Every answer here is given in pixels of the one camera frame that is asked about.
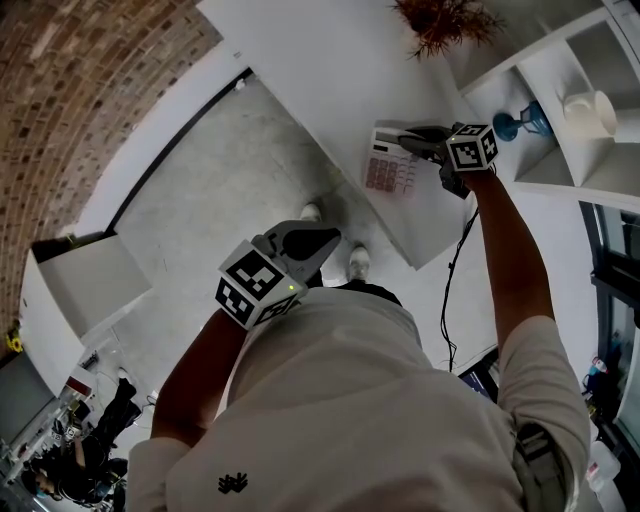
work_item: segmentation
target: hand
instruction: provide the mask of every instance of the hand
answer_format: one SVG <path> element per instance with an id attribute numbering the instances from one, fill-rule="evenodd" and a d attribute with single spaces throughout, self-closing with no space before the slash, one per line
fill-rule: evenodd
<path id="1" fill-rule="evenodd" d="M 496 179 L 496 175 L 489 169 L 484 171 L 459 171 L 459 174 L 466 187 L 472 192 L 475 192 L 478 187 Z"/>

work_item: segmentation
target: white desk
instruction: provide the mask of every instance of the white desk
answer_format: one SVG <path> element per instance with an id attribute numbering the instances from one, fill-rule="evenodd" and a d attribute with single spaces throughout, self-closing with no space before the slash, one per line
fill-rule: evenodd
<path id="1" fill-rule="evenodd" d="M 444 59 L 409 59 L 406 31 L 389 0 L 204 0 L 198 8 L 361 187 L 379 120 L 438 123 L 475 116 Z M 440 185 L 436 166 L 412 199 L 364 192 L 406 260 L 422 267 L 455 243 L 465 204 Z"/>

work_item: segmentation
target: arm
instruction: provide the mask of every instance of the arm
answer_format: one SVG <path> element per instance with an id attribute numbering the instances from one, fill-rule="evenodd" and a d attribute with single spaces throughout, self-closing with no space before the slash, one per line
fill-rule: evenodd
<path id="1" fill-rule="evenodd" d="M 82 441 L 80 440 L 80 437 L 74 437 L 73 443 L 76 448 L 76 464 L 78 464 L 80 468 L 86 469 L 87 465 L 84 460 L 84 450 L 82 449 Z"/>
<path id="2" fill-rule="evenodd" d="M 151 437 L 194 446 L 215 415 L 247 332 L 223 310 L 209 319 L 162 386 Z"/>
<path id="3" fill-rule="evenodd" d="M 498 348 L 533 316 L 554 318 L 547 271 L 527 225 L 500 180 L 491 172 L 462 173 L 478 200 Z"/>

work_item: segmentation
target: white sneaker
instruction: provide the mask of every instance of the white sneaker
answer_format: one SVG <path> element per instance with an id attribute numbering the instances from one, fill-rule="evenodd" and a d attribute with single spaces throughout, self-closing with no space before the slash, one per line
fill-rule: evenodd
<path id="1" fill-rule="evenodd" d="M 356 246 L 349 258 L 349 281 L 354 279 L 366 281 L 369 276 L 370 262 L 369 251 L 362 245 Z"/>
<path id="2" fill-rule="evenodd" d="M 131 378 L 131 375 L 129 375 L 129 372 L 127 372 L 127 370 L 122 366 L 118 368 L 118 379 L 124 379 L 133 386 L 133 379 Z"/>
<path id="3" fill-rule="evenodd" d="M 315 203 L 307 204 L 300 214 L 300 220 L 306 220 L 309 222 L 322 222 L 322 213 L 320 213 L 320 208 Z"/>

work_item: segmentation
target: brick wall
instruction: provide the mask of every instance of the brick wall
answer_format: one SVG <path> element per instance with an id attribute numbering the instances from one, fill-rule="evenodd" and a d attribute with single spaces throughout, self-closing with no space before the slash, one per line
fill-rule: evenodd
<path id="1" fill-rule="evenodd" d="M 76 220 L 136 123 L 220 36 L 193 0 L 4 0 L 0 11 L 3 335 L 31 244 Z"/>

